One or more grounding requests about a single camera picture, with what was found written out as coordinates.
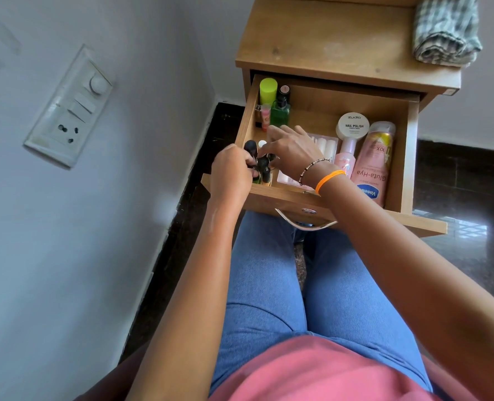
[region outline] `black floor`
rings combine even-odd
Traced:
[[[201,176],[236,139],[243,110],[224,103],[215,110],[121,360],[150,339],[165,311],[210,197]],[[419,141],[414,212],[448,222],[447,235],[425,242],[494,295],[494,152]]]

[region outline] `blue jeans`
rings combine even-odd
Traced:
[[[300,335],[327,338],[432,391],[414,335],[347,235],[323,229],[301,236],[307,268],[301,294],[293,253],[300,234],[279,217],[245,214],[232,250],[227,311],[210,394],[249,360]]]

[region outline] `checkered cloth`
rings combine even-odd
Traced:
[[[465,67],[483,49],[477,0],[423,0],[415,24],[414,57],[421,62]]]

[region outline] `metal drawer handle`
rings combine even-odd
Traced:
[[[328,228],[328,227],[331,227],[332,225],[338,223],[337,221],[332,221],[332,222],[329,222],[329,223],[326,223],[324,225],[320,225],[318,227],[304,227],[302,225],[299,225],[297,222],[293,222],[291,219],[289,219],[286,215],[284,215],[282,213],[282,211],[280,209],[275,209],[275,211],[277,211],[277,213],[282,217],[284,218],[284,220],[286,220],[291,226],[297,228],[297,229],[300,229],[301,231],[318,231],[320,229],[325,229],[325,228]]]

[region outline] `beaded bracelet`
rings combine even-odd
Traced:
[[[304,174],[306,173],[306,171],[311,168],[313,165],[315,165],[316,163],[319,163],[319,162],[322,162],[322,161],[330,161],[329,159],[327,158],[321,158],[321,159],[317,159],[315,161],[313,161],[312,163],[310,163],[308,166],[306,166],[306,168],[304,168],[303,172],[301,173],[301,175],[299,176],[299,184],[300,185],[303,185],[303,176]]]

